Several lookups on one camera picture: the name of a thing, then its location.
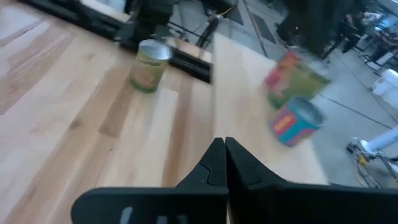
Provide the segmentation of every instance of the wooden table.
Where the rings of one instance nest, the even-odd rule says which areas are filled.
[[[309,142],[285,152],[265,123],[255,122],[263,121],[256,116],[264,113],[248,111],[263,110],[264,104],[243,94],[249,85],[237,81],[254,85],[262,77],[245,80],[242,74],[265,75],[272,61],[218,37],[214,92],[169,67],[158,91],[143,94],[129,84],[132,53],[28,6],[3,3],[0,223],[70,223],[73,201],[93,187],[172,187],[197,164],[214,136],[236,137],[283,177],[325,181]],[[199,55],[192,45],[179,47]],[[205,52],[202,59],[211,61],[211,55]],[[233,82],[220,85],[222,80]]]
[[[296,147],[279,143],[270,132],[275,114],[263,80],[275,62],[220,34],[213,50],[214,137],[234,137],[281,177],[309,184],[327,184],[309,140]]]

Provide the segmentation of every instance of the workshop background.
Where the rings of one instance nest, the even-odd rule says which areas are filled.
[[[98,1],[119,11],[124,9],[124,0]],[[200,35],[208,21],[203,4],[199,0],[176,2],[171,21]],[[270,6],[265,0],[238,2],[238,7],[230,15],[230,19],[223,19],[217,32],[259,54],[280,60],[288,50],[280,43],[276,34],[276,24],[283,20],[287,10],[278,4]],[[398,4],[394,1],[379,2],[392,11],[398,11]],[[258,33],[252,20],[258,26]],[[198,40],[198,37],[192,34],[188,37],[191,43]],[[212,44],[206,50],[211,52]],[[328,122],[312,136],[312,141],[329,181],[341,185],[361,186],[357,165],[353,156],[346,150],[352,138],[358,136],[372,139],[398,124],[398,111],[368,91],[379,77],[364,64],[363,58],[359,57],[362,54],[364,53],[355,50],[342,54],[340,49],[336,49],[326,60],[318,61],[333,83],[313,100],[324,111]],[[385,149],[384,153],[387,156],[396,156],[398,146],[392,145]],[[368,164],[368,169],[372,177],[383,187],[398,187],[381,161]]]

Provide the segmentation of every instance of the concrete floor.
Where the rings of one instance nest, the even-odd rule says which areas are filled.
[[[277,39],[274,24],[282,21],[284,15],[278,10],[268,8],[264,0],[245,1],[248,10],[262,17]],[[196,29],[195,32],[201,34],[206,27],[206,17],[201,3],[198,0],[180,0],[180,4],[182,10],[175,6],[171,21],[190,30]],[[217,32],[263,54],[243,0],[239,0],[238,8],[244,25],[225,19],[219,25]],[[194,35],[190,35],[189,38],[191,43],[195,43],[198,39]],[[280,44],[274,44],[263,38],[261,41],[266,55],[271,59],[278,60],[287,52],[287,49]],[[212,51],[211,44],[207,50]],[[328,122],[311,137],[330,182],[352,186],[361,185],[356,176],[356,164],[352,155],[345,150],[351,138],[360,136],[372,139],[397,126],[398,123],[398,111],[367,91],[367,87],[371,86],[378,77],[358,57],[359,53],[354,50],[342,54],[338,49],[329,56],[330,63],[327,66],[333,83],[313,100],[324,111]],[[385,153],[388,156],[398,155],[398,144],[387,148]],[[372,162],[369,169],[383,187],[398,187],[380,162]]]

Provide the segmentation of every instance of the can label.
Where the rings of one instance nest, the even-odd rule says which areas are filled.
[[[139,51],[132,71],[132,84],[143,91],[155,91],[166,66],[167,61],[150,58]]]

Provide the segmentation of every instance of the tin can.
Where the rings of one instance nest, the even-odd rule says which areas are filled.
[[[295,95],[312,99],[330,80],[290,51],[271,70],[265,83],[269,87],[268,100],[273,107],[279,109]]]
[[[152,39],[141,41],[131,72],[131,85],[145,93],[155,92],[171,57],[169,46]]]
[[[295,146],[311,136],[325,122],[323,113],[302,96],[293,96],[271,121],[275,137],[286,146]]]

